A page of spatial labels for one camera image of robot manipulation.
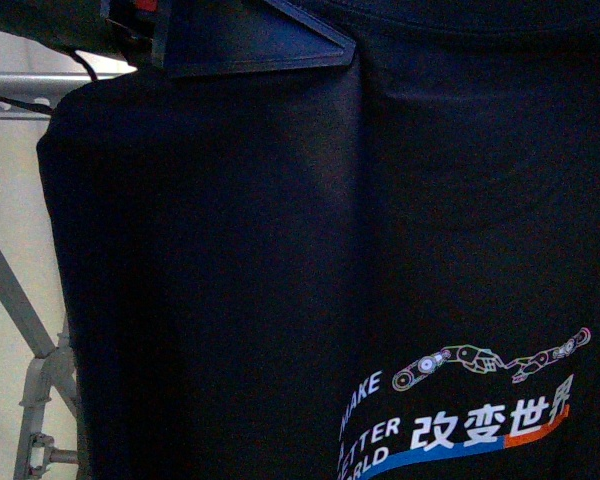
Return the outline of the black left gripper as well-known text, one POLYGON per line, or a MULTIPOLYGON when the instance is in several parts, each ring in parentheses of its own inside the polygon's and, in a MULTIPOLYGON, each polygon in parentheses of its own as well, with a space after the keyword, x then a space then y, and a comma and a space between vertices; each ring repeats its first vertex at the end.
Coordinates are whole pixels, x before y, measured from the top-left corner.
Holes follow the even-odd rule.
POLYGON ((102 0, 100 14, 124 45, 153 43, 171 78, 347 66, 356 48, 289 1, 102 0))

